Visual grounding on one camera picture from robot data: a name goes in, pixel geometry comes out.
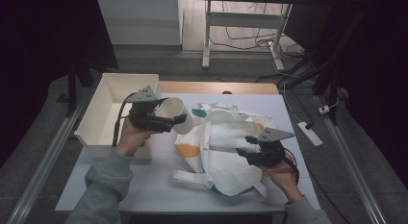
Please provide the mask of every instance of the wooden table edge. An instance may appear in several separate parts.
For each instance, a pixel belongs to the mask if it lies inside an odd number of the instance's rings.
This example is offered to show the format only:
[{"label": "wooden table edge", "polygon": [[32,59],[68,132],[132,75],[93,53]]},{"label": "wooden table edge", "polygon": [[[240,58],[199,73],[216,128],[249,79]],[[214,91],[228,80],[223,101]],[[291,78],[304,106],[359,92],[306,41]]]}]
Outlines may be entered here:
[{"label": "wooden table edge", "polygon": [[268,83],[220,83],[220,82],[172,82],[160,81],[163,93],[215,93],[230,91],[233,94],[279,94],[274,84]]}]

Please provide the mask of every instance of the table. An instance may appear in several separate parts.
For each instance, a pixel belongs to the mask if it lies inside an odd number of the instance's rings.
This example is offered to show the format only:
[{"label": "table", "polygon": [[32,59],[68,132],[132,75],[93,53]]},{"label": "table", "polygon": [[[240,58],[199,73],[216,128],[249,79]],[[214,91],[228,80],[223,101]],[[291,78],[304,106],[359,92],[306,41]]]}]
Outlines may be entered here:
[{"label": "table", "polygon": [[[162,96],[181,98],[188,108],[199,102],[228,101],[236,104],[240,111],[271,115],[277,127],[292,132],[293,127],[282,96],[271,84],[250,83],[185,83],[161,82]],[[228,90],[233,94],[221,94]],[[132,213],[256,213],[284,210],[287,201],[284,194],[270,179],[263,183],[268,188],[268,197],[251,191],[233,197],[212,193],[203,185],[184,183],[171,178],[175,169],[191,171],[187,163],[173,146],[174,132],[153,136],[157,142],[152,160],[134,159],[131,170],[134,178],[128,196],[119,208]],[[300,171],[299,187],[312,205],[319,209],[319,202],[306,170],[296,138],[282,141],[296,156]],[[66,184],[56,211],[72,211],[86,190],[84,176],[93,160],[83,149]]]},{"label": "table", "polygon": [[276,29],[276,38],[268,43],[277,71],[284,70],[277,47],[280,37],[290,14],[292,4],[288,4],[281,15],[277,14],[252,14],[235,12],[212,12],[211,0],[207,1],[206,27],[203,49],[203,69],[210,67],[210,29],[211,26],[242,27],[242,28],[265,28]]}]

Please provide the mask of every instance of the metal frame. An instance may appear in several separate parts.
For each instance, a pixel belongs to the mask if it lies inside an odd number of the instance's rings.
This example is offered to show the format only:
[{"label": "metal frame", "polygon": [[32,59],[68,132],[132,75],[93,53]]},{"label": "metal frame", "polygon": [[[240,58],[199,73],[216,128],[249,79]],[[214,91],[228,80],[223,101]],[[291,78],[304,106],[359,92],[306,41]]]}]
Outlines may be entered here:
[{"label": "metal frame", "polygon": [[33,178],[30,180],[30,183],[27,185],[26,189],[20,197],[20,200],[15,206],[12,215],[7,222],[8,224],[24,223],[27,219],[31,208],[35,204],[38,195],[41,192],[42,187],[44,186],[45,181],[55,164],[55,161],[63,150],[65,141],[68,138],[72,127],[74,126],[78,116],[86,108],[86,105],[88,104],[87,102],[89,102],[90,100],[90,95],[90,92],[86,93],[85,97],[72,112],[71,116],[66,117],[63,121],[63,124],[61,125],[50,146],[48,147],[47,152],[42,158],[41,163],[37,167]]},{"label": "metal frame", "polygon": [[249,14],[235,12],[211,12],[211,1],[207,1],[206,10],[206,29],[203,45],[203,61],[202,68],[210,68],[210,30],[211,26],[225,26],[238,28],[264,28],[276,29],[276,38],[273,42],[269,42],[270,53],[273,56],[273,61],[276,69],[284,70],[282,60],[280,59],[277,47],[280,37],[282,37],[283,29],[285,28],[288,19],[289,11],[292,5],[287,5],[281,15],[270,14]]},{"label": "metal frame", "polygon": [[[319,107],[323,106],[319,101],[318,96],[315,96],[315,100]],[[345,168],[350,175],[351,181],[353,182],[354,186],[361,196],[371,222],[376,224],[387,223],[384,214],[382,213],[377,201],[375,200],[375,197],[372,194],[369,185],[364,179],[363,173],[361,172],[357,162],[354,160],[354,157],[349,150],[339,127],[337,125],[334,125],[330,117],[326,114],[324,115],[324,122],[326,123],[327,129],[331,137],[333,138],[337,149],[339,150],[339,154],[342,157]]]}]

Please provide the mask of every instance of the white power strip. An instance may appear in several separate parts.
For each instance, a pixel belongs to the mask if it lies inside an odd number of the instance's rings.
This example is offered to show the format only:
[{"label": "white power strip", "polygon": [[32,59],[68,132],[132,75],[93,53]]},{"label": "white power strip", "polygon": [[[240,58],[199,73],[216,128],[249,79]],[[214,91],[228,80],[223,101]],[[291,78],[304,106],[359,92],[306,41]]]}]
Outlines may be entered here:
[{"label": "white power strip", "polygon": [[320,140],[320,138],[313,132],[312,129],[306,129],[306,122],[300,122],[297,124],[297,127],[299,127],[300,131],[312,142],[312,144],[315,147],[318,147],[323,144],[323,142]]}]

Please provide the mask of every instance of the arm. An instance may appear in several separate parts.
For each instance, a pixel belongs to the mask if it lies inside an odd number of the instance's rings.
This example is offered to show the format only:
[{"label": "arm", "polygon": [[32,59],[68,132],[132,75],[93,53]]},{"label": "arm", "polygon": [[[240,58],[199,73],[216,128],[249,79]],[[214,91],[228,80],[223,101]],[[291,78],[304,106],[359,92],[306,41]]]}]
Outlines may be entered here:
[{"label": "arm", "polygon": [[133,155],[154,132],[141,131],[126,118],[119,144],[103,162],[94,163],[86,177],[87,190],[65,223],[120,223],[118,205],[133,177]]},{"label": "arm", "polygon": [[[286,153],[286,158],[293,162],[293,157]],[[297,187],[293,170],[286,162],[280,162],[274,167],[261,167],[270,179],[285,193],[288,203],[285,209],[288,213],[288,224],[326,224],[331,223],[325,211],[315,210]]]}]

